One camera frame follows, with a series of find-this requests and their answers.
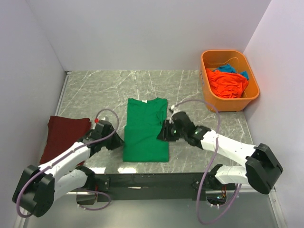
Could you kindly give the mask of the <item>green t shirt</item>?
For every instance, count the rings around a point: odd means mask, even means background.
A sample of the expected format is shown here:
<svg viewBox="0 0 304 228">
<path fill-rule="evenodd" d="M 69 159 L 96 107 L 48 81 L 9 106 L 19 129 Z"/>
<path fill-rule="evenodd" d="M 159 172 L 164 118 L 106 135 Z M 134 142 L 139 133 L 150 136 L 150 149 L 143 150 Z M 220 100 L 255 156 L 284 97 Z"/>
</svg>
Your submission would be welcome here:
<svg viewBox="0 0 304 228">
<path fill-rule="evenodd" d="M 169 143 L 157 139 L 167 119 L 168 100 L 128 99 L 124 127 L 124 162 L 168 162 Z"/>
</svg>

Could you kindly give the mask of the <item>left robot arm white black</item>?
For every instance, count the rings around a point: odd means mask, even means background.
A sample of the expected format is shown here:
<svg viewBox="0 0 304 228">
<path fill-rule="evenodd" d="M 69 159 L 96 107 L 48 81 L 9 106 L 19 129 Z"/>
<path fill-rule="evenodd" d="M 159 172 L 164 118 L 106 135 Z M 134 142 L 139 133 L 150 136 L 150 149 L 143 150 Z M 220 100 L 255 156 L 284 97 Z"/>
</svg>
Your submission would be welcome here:
<svg viewBox="0 0 304 228">
<path fill-rule="evenodd" d="M 90 168 L 81 165 L 103 147 L 115 150 L 124 141 L 109 121 L 100 120 L 94 129 L 89 130 L 66 151 L 40 165 L 29 165 L 24 169 L 17 184 L 12 201 L 17 213 L 23 208 L 35 217 L 43 216 L 52 204 L 66 193 L 83 189 L 95 191 L 97 181 Z"/>
</svg>

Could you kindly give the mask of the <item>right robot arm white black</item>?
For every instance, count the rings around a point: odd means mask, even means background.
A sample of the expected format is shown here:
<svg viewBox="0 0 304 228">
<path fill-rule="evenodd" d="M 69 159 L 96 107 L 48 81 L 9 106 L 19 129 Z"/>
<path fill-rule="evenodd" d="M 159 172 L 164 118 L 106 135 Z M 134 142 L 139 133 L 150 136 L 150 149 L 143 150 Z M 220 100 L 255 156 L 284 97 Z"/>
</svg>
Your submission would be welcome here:
<svg viewBox="0 0 304 228">
<path fill-rule="evenodd" d="M 226 184 L 245 184 L 267 195 L 283 173 L 282 165 L 268 145 L 230 139 L 208 127 L 195 125 L 185 112 L 177 112 L 165 120 L 157 139 L 167 142 L 184 139 L 191 146 L 236 162 L 236 166 L 217 165 L 208 173 L 209 186 L 215 190 Z"/>
</svg>

